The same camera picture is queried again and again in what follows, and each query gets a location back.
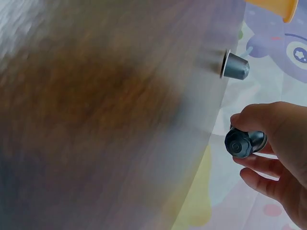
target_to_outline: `cartoon printed fabric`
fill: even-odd
[[[299,230],[279,203],[244,184],[242,166],[233,163],[224,138],[230,116],[248,104],[307,106],[307,0],[300,0],[288,24],[247,4],[236,54],[249,61],[250,74],[243,81],[229,80],[202,173],[195,177],[173,230]],[[202,164],[208,167],[208,161],[211,169],[204,172]]]

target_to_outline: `pink spot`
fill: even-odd
[[[273,41],[276,41],[276,40],[281,40],[281,37],[271,37],[271,39],[272,39]]]
[[[278,205],[270,204],[264,206],[263,212],[266,216],[277,217],[282,214],[283,210]]]

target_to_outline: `purple cartoon character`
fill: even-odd
[[[269,55],[286,74],[307,83],[307,1],[300,1],[291,23],[247,4],[245,22],[255,34],[247,43],[249,55]]]

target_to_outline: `cartoon eye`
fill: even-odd
[[[301,42],[291,42],[287,46],[288,58],[299,68],[307,70],[307,45]]]

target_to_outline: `fingernail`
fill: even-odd
[[[239,116],[240,116],[240,114],[234,114],[234,115],[232,115],[231,118],[230,118],[230,122],[231,122],[232,124],[236,123],[236,121],[239,119]]]

